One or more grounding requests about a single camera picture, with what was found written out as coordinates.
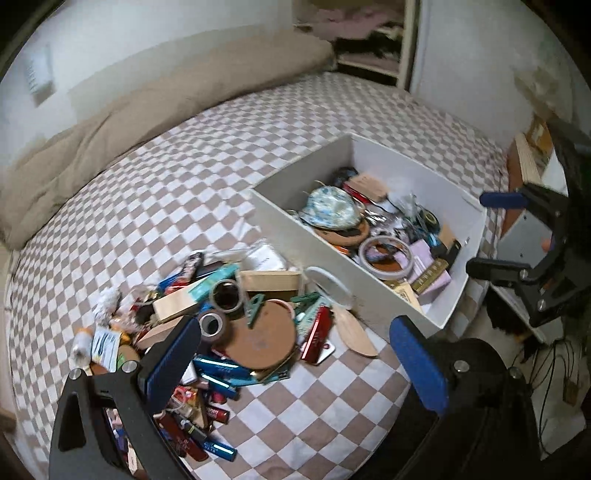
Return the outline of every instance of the bed sheet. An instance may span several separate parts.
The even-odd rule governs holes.
[[[73,367],[72,339],[93,322],[101,289],[121,286],[127,294],[192,250],[253,243],[259,232],[246,190],[343,132],[415,158],[474,196],[507,188],[502,151],[481,133],[406,92],[339,73],[230,100],[130,153],[30,240],[7,285],[17,414],[44,471],[57,400]],[[501,222],[489,215],[483,254],[493,254]],[[484,292],[483,283],[469,281],[452,331],[465,328]],[[408,390],[389,346],[372,338],[381,351],[376,360],[360,361],[343,347],[320,370],[299,366],[290,383],[245,389],[219,431],[238,459],[190,465],[195,475],[347,478],[387,434]],[[290,420],[296,417],[302,421]]]

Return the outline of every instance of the screw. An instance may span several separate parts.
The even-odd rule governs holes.
[[[72,380],[76,380],[76,379],[80,378],[81,375],[82,375],[82,370],[80,368],[75,368],[74,370],[70,371],[70,373],[68,374],[68,377],[70,377]]]
[[[509,376],[513,380],[519,380],[520,378],[523,377],[523,373],[521,372],[521,370],[519,370],[519,368],[517,368],[517,367],[511,367],[509,369]]]
[[[456,360],[453,363],[453,369],[459,374],[465,374],[470,370],[470,364],[465,360]]]
[[[127,360],[121,366],[121,370],[123,370],[126,374],[130,374],[131,372],[135,371],[136,368],[138,368],[138,363],[135,360]]]

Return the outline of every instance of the pink box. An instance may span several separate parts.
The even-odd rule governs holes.
[[[412,273],[407,278],[408,283],[414,282],[434,262],[431,256],[431,250],[425,240],[414,242],[410,245],[410,250],[414,255],[414,265]],[[407,259],[402,252],[397,252],[394,258],[402,268],[408,265]],[[444,271],[427,290],[418,296],[418,302],[421,305],[431,303],[451,281],[452,278],[449,276],[449,273]]]

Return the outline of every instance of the white wall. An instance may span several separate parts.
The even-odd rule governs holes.
[[[422,0],[428,33],[413,93],[508,147],[528,128],[532,107],[517,90],[514,68],[535,63],[543,41],[568,61],[574,118],[591,129],[591,90],[558,39],[521,0]]]
[[[246,25],[291,25],[291,0],[68,0],[45,21],[0,82],[0,164],[36,135],[74,125],[68,91],[118,61],[166,41]],[[49,44],[56,92],[39,107],[24,59]]]

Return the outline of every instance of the white plastic container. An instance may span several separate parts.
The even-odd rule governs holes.
[[[462,244],[450,270],[451,283],[424,314],[285,212],[301,209],[307,198],[304,192],[318,186],[315,180],[327,183],[337,168],[345,166],[380,179],[396,197],[414,193]],[[263,179],[251,193],[263,236],[302,270],[317,266],[337,276],[353,292],[355,312],[385,340],[392,319],[401,314],[408,315],[425,336],[445,327],[468,280],[466,261],[478,252],[486,222],[486,210],[468,192],[415,160],[357,135],[336,138],[291,162]]]

